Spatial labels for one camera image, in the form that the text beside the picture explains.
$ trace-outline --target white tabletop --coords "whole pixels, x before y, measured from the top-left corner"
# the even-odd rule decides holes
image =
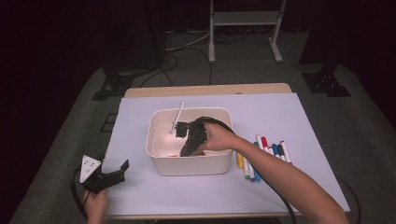
[[[162,109],[224,107],[233,130],[254,142],[287,143],[293,165],[314,178],[349,211],[302,105],[295,93],[227,94],[123,98],[103,164],[103,172],[131,167],[125,182],[111,187],[107,215],[116,218],[254,217],[287,215],[279,197],[263,182],[246,180],[233,162],[223,175],[161,176],[146,152],[151,115]]]

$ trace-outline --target human arm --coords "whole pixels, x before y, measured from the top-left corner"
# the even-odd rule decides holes
[[[105,223],[106,210],[108,204],[107,189],[95,194],[84,192],[84,208],[87,213],[88,224],[103,224]]]
[[[233,149],[245,157],[265,179],[310,223],[348,223],[341,206],[311,177],[217,124],[205,124],[207,140],[197,151]]]

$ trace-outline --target forearm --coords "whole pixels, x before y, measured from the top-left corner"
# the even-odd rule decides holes
[[[86,202],[84,204],[87,212],[88,224],[103,224],[106,221],[107,210],[107,189],[100,191],[98,194],[89,193],[87,190],[84,193]]]
[[[233,149],[244,156],[259,173],[311,223],[347,223],[339,204],[301,170],[235,138]]]

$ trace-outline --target metal stand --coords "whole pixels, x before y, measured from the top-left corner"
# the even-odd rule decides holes
[[[303,73],[303,78],[312,93],[326,93],[330,97],[350,96],[347,88],[340,86],[334,77],[338,63],[325,63],[317,73]]]
[[[210,38],[209,38],[209,62],[215,62],[215,26],[221,25],[274,25],[275,30],[272,37],[269,37],[271,50],[274,53],[277,63],[283,63],[279,49],[276,45],[277,35],[283,19],[286,0],[282,0],[278,11],[250,11],[250,12],[215,12],[213,1],[210,0]]]
[[[92,97],[93,101],[104,101],[107,97],[123,96],[132,87],[134,77],[122,76],[112,66],[103,66],[106,74],[101,90],[97,91]]]

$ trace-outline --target black curtain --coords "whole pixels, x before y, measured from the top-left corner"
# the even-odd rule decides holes
[[[394,9],[385,0],[321,0],[300,63],[346,66],[396,127]]]
[[[0,5],[0,223],[8,223],[100,64],[83,1]]]

